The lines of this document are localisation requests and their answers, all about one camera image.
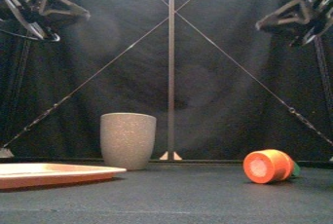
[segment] black backdrop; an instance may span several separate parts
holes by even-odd
[[[98,158],[100,116],[137,112],[157,118],[158,158],[167,150],[167,5],[70,1],[90,19],[60,31],[60,43],[0,37],[1,143],[116,59],[9,148],[22,157]],[[184,4],[173,42],[173,145],[183,159],[243,159],[261,148],[280,149],[295,160],[331,157],[331,145],[204,38],[331,136],[314,45],[290,49],[283,38],[255,30],[255,22],[288,1],[175,0],[175,9]],[[17,30],[14,24],[2,27]],[[330,71],[331,31],[322,41]]]

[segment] wire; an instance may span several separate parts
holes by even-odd
[[[22,38],[25,40],[34,41],[34,42],[58,42],[60,41],[60,36],[56,33],[53,33],[54,39],[52,39],[52,40],[49,40],[49,39],[39,40],[34,37],[27,37],[27,36],[18,34],[18,33],[9,32],[3,29],[0,29],[0,33],[3,33],[6,35],[10,35],[10,36],[14,36],[14,37],[18,37],[18,38]]]

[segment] tray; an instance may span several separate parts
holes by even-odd
[[[124,168],[65,164],[1,164],[0,189],[72,184],[110,179]]]

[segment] black fabric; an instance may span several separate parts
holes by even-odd
[[[251,183],[240,166],[153,166],[110,181],[0,192],[2,223],[331,223],[331,170]]]
[[[60,43],[30,44],[18,108],[10,111],[10,136],[116,61],[10,149],[17,156],[100,157],[100,116],[138,112],[157,118],[152,156],[157,158],[167,149],[167,5],[161,0],[70,1],[90,12],[90,20],[62,29]],[[255,30],[256,21],[290,0],[187,1],[175,0],[175,10],[180,8],[175,15],[175,151],[183,159],[213,160],[243,159],[255,149],[275,148],[295,160],[328,160],[331,145],[235,65],[331,135],[312,44],[291,49],[279,36]],[[331,31],[322,36],[328,67],[330,36]]]

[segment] orange object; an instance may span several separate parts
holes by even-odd
[[[245,156],[243,170],[251,181],[256,183],[282,181],[291,176],[294,161],[282,151],[260,150]]]

